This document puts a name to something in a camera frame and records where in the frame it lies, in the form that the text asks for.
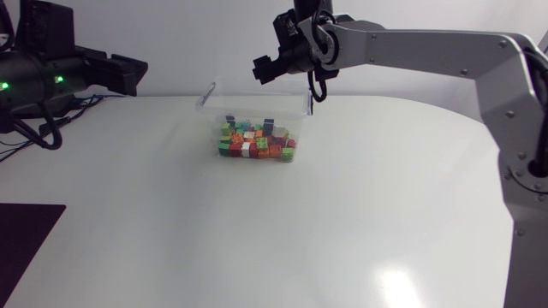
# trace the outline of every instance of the white tabletop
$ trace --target white tabletop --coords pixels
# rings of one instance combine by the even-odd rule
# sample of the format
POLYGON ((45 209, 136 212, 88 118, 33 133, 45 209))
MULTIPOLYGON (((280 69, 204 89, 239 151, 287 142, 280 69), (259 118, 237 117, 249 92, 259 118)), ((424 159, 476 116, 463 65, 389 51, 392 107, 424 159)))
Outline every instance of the white tabletop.
POLYGON ((512 223, 486 128, 330 97, 293 163, 217 157, 196 98, 105 101, 0 163, 66 204, 7 307, 501 307, 512 223))

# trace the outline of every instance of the white wall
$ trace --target white wall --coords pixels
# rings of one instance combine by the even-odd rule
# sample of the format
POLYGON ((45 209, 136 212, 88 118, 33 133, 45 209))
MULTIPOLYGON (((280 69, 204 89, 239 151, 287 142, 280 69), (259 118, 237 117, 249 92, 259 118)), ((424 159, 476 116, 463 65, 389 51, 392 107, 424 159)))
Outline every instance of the white wall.
MULTIPOLYGON (((53 2, 74 8, 77 44, 149 63, 139 86, 145 96, 199 94, 218 75, 247 76, 241 88, 258 85, 252 60, 277 57, 271 22, 293 5, 290 0, 53 2)), ((333 5, 336 13, 391 29, 516 32, 536 42, 548 29, 546 0, 334 0, 333 5)), ((18 0, 8 0, 8 6, 16 21, 18 0)), ((473 84, 465 80, 366 66, 343 70, 328 89, 411 98, 478 118, 473 84)))

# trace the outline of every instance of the transparent container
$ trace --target transparent container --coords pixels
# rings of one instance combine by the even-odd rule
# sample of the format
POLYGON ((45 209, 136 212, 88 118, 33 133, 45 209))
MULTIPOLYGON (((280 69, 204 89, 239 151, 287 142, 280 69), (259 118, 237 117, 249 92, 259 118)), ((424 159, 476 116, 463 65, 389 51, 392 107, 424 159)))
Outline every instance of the transparent container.
POLYGON ((302 123, 312 114, 311 103, 307 84, 300 80, 261 85, 217 78, 199 97, 196 110, 207 120, 219 156, 289 163, 295 159, 302 123))

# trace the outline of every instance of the toy block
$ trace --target toy block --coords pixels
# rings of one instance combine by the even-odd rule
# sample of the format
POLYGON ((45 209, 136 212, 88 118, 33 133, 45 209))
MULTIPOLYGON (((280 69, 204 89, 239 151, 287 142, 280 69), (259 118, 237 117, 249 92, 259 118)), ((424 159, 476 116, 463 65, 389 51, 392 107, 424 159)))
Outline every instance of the toy block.
POLYGON ((276 138, 276 144, 281 145, 282 147, 285 147, 285 145, 287 144, 287 141, 288 140, 285 137, 276 138))
POLYGON ((259 150, 268 149, 268 139, 267 138, 257 138, 257 149, 259 149, 259 150))
POLYGON ((268 148, 265 150, 259 150, 259 158, 270 158, 271 154, 268 152, 268 148))
POLYGON ((249 142, 244 142, 243 145, 241 145, 241 156, 250 158, 249 156, 249 148, 251 147, 251 144, 249 142))
POLYGON ((232 134, 232 127, 230 124, 223 124, 221 126, 221 133, 223 133, 223 136, 230 136, 232 134))
POLYGON ((243 137, 238 133, 233 134, 232 135, 232 143, 235 144, 235 145, 243 144, 243 137))
POLYGON ((255 132, 245 132, 243 134, 244 139, 254 139, 255 138, 255 132))
POLYGON ((219 144, 219 154, 221 154, 223 156, 228 156, 229 155, 229 148, 230 148, 230 145, 225 144, 225 143, 220 143, 219 144))
POLYGON ((280 158, 282 156, 282 146, 281 145, 271 145, 270 153, 272 158, 280 158))
POLYGON ((249 156, 251 158, 259 158, 259 149, 257 149, 257 144, 249 145, 249 156))
POLYGON ((226 118, 226 122, 227 122, 231 127, 234 127, 234 125, 236 124, 235 118, 234 118, 232 115, 227 115, 227 116, 225 116, 225 118, 226 118))
POLYGON ((227 145, 232 145, 232 136, 223 136, 219 139, 219 141, 227 145))
POLYGON ((272 136, 277 137, 277 138, 283 137, 283 136, 285 136, 285 131, 286 131, 285 127, 276 127, 275 126, 274 130, 272 131, 272 136))
POLYGON ((241 129, 246 132, 249 130, 249 128, 251 127, 251 122, 249 120, 246 120, 244 121, 242 124, 241 124, 241 129))
POLYGON ((265 125, 263 125, 263 135, 264 136, 271 136, 273 129, 274 129, 274 124, 265 123, 265 125))
POLYGON ((288 147, 289 148, 295 148, 297 146, 297 144, 295 143, 295 141, 293 139, 289 139, 288 140, 288 147))
POLYGON ((293 148, 283 148, 282 149, 282 162, 292 162, 295 157, 295 149, 293 148))
POLYGON ((241 145, 229 145, 229 154, 231 157, 240 157, 241 145))

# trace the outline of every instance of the wire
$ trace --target wire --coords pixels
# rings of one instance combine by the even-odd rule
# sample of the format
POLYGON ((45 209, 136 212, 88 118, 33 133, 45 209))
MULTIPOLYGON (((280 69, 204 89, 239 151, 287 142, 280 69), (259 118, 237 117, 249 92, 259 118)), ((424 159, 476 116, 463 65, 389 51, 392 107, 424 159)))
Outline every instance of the wire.
POLYGON ((0 0, 0 21, 3 22, 4 29, 8 30, 8 40, 2 46, 0 46, 0 52, 2 52, 11 48, 11 46, 15 42, 14 27, 11 24, 8 8, 6 8, 6 4, 3 2, 3 0, 0 0))
POLYGON ((325 80, 319 81, 319 88, 322 91, 321 96, 316 93, 316 88, 314 87, 314 72, 309 71, 307 73, 308 75, 308 86, 310 87, 310 92, 312 93, 312 96, 316 100, 316 102, 321 103, 325 101, 327 98, 327 85, 325 84, 325 80))
MULTIPOLYGON (((81 108, 81 110, 76 113, 75 115, 72 115, 69 117, 68 121, 64 122, 63 124, 61 125, 55 125, 55 127, 57 128, 57 131, 60 127, 64 127, 65 125, 69 124, 72 120, 75 120, 79 117, 81 117, 85 112, 86 110, 90 109, 91 107, 93 106, 96 106, 97 104, 99 104, 101 101, 103 101, 105 98, 123 98, 122 95, 92 95, 91 97, 88 97, 88 98, 75 98, 71 104, 74 104, 74 105, 77 105, 81 108)), ((43 140, 42 138, 43 137, 46 137, 47 135, 49 135, 50 133, 47 133, 45 134, 44 136, 38 136, 41 140, 43 140)), ((1 144, 3 145, 10 145, 10 146, 18 146, 16 148, 13 148, 13 149, 9 149, 9 150, 6 150, 6 151, 2 151, 0 152, 0 155, 2 154, 6 154, 8 153, 7 155, 5 155, 4 157, 1 157, 0 158, 0 163, 3 162, 4 160, 8 159, 9 157, 13 156, 15 153, 17 153, 18 151, 21 151, 25 148, 27 148, 28 146, 30 145, 34 145, 36 142, 34 142, 34 140, 28 140, 28 141, 23 141, 23 142, 20 142, 20 143, 17 143, 17 144, 8 144, 8 143, 5 143, 5 142, 2 142, 0 141, 1 144)))

